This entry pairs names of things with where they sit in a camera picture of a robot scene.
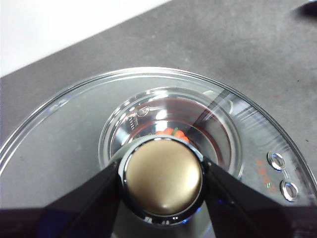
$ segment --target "transparent lid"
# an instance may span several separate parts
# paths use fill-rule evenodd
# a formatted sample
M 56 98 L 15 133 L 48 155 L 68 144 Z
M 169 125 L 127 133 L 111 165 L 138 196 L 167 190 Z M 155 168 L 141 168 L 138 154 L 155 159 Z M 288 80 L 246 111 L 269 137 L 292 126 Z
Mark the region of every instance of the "transparent lid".
M 259 106 L 210 78 L 143 67 L 85 80 L 36 109 L 1 148 L 1 208 L 45 206 L 106 167 L 124 144 L 170 134 L 167 128 L 278 203 L 316 204 L 316 181 L 302 155 Z M 125 236 L 123 225 L 138 237 L 153 232 L 123 205 L 120 213 L 127 215 L 117 216 L 117 237 Z M 186 226 L 195 228 L 186 233 Z M 207 237 L 205 204 L 184 227 L 152 236 Z

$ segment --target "silver button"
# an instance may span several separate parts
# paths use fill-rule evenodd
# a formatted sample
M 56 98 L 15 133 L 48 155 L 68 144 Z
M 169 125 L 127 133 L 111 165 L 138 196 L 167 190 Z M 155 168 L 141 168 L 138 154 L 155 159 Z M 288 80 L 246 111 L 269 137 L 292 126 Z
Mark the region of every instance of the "silver button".
M 285 161 L 281 154 L 269 152 L 267 154 L 267 161 L 277 171 L 285 169 Z
M 280 184 L 280 190 L 289 202 L 295 202 L 298 198 L 298 188 L 296 185 L 290 181 L 283 180 Z

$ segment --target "orange food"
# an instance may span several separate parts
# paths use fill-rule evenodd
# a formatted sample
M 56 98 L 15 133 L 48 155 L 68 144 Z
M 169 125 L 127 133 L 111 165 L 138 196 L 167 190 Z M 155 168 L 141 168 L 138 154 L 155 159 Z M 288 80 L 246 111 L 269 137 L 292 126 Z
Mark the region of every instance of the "orange food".
M 157 131 L 155 132 L 155 134 L 157 135 L 161 135 L 161 134 L 165 134 L 165 135 L 174 135 L 182 140 L 185 140 L 187 143 L 189 143 L 189 139 L 187 138 L 187 136 L 185 135 L 185 133 L 181 130 L 179 130 L 177 127 L 176 128 L 166 128 L 164 131 Z

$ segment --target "gray surface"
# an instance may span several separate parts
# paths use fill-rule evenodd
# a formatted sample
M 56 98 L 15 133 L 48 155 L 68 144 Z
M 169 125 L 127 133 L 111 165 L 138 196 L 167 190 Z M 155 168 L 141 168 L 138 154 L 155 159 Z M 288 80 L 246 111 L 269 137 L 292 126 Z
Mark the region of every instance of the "gray surface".
M 86 77 L 166 66 L 219 80 L 262 106 L 317 175 L 317 21 L 304 0 L 174 0 L 1 79 L 1 141 Z

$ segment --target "gold knob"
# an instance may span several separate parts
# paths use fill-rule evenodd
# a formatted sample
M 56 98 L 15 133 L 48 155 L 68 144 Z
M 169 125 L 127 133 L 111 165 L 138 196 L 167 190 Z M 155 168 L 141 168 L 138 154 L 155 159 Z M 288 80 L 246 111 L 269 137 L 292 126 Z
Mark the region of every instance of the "gold knob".
M 130 195 L 147 212 L 180 213 L 198 197 L 202 171 L 196 155 L 173 140 L 153 140 L 136 150 L 126 167 Z

